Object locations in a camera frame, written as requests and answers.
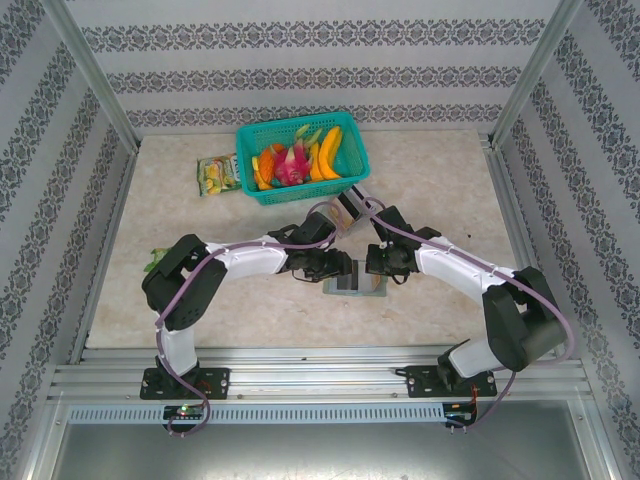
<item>snack bag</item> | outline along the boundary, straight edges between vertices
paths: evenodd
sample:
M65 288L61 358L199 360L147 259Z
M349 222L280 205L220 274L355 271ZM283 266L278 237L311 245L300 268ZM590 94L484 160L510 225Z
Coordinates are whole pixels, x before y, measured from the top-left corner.
M199 159L197 177L201 197L231 192L242 187L235 153Z

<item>aluminum frame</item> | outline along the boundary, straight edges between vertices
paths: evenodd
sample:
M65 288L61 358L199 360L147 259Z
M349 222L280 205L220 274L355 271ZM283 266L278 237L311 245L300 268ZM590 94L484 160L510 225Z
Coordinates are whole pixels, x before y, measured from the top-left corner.
M115 245L116 233L118 232L120 219L122 218L122 214L124 212L127 195L129 195L129 188L131 187L131 180L133 180L133 172L135 171L137 161L138 156L132 156L126 167L126 171L124 174L124 184L120 190L120 193L118 194L118 198L116 199L114 217L109 225L109 229L107 230L105 248L102 255L100 255L100 258L98 259L98 268L96 269L95 273L96 281L93 283L93 286L91 287L91 290L89 292L89 299L87 300L88 308L85 309L84 316L80 321L80 327L78 328L76 341L73 344L73 348L71 350L69 363L78 363L82 358L82 352L87 342L91 324L93 323L93 317L96 314L96 309L98 308L98 300L100 299L102 285L104 284L104 279L107 276L107 267L109 266L109 260L111 259L111 254Z
M544 67L553 55L553 51L560 43L564 32L582 3L583 0L560 0L558 2L558 6L553 12L553 16L549 19L547 28L542 32L533 54L529 57L529 62L527 62L527 66L522 71L513 93L509 96L502 112L500 112L496 126L491 134L492 146L499 147L504 143L531 91L538 82Z
M71 15L66 2L64 0L43 0L42 6L63 38L89 86L93 89L100 106L118 132L127 152L137 153L141 139L138 138L129 117L120 105L107 76L91 51L73 15Z
M231 368L229 398L216 405L368 404L411 406L460 398L411 399L395 368L432 365L448 346L344 347L287 349L201 349L204 367ZM79 365L58 365L23 479L51 478L78 405L175 405L138 397L142 372L153 366L152 349L85 350ZM508 372L496 372L502 389ZM518 374L505 401L566 401L592 479L619 479L620 472L604 433L591 386L580 360L552 367L532 365ZM480 399L482 402L491 399Z
M480 136L480 143L516 264L518 268L524 268L529 265L537 267L533 246L525 227L522 212L518 208L515 191L506 171L504 158L502 158L502 151L499 148L492 148L486 135Z

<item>enclosure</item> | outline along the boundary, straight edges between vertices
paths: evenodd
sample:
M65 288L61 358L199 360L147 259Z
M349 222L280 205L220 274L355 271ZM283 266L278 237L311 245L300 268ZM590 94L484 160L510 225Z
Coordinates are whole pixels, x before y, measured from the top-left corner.
M639 8L3 2L0 477L640 477ZM482 335L481 307L426 276L366 300L255 277L197 329L228 399L200 442L168 438L165 404L139 398L149 252L301 222L314 200L199 198L196 160L234 152L243 125L334 111L362 133L362 185L415 228L544 273L572 359L525 369L489 428L450 437L442 399L409 398L394 370Z

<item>dragon fruit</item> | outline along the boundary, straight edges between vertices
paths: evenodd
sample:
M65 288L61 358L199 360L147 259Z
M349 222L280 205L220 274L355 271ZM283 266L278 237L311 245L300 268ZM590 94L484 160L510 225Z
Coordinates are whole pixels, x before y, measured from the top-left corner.
M311 163L304 154L302 139L289 150L276 154L274 174L283 187L302 185L311 170Z

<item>small box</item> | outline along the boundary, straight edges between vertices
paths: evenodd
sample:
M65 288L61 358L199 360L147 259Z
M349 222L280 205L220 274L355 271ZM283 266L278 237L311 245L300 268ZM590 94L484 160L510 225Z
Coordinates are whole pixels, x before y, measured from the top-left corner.
M363 217L366 219L367 210L373 215L382 210L377 203L365 201L364 199L367 197L371 197L369 192L360 184L357 184L329 200L332 207L327 207L326 214L336 225L338 237L346 237L358 220Z
M366 272L364 260L353 260L353 271L348 275L328 278L322 285L327 295L350 297L386 297L387 277Z

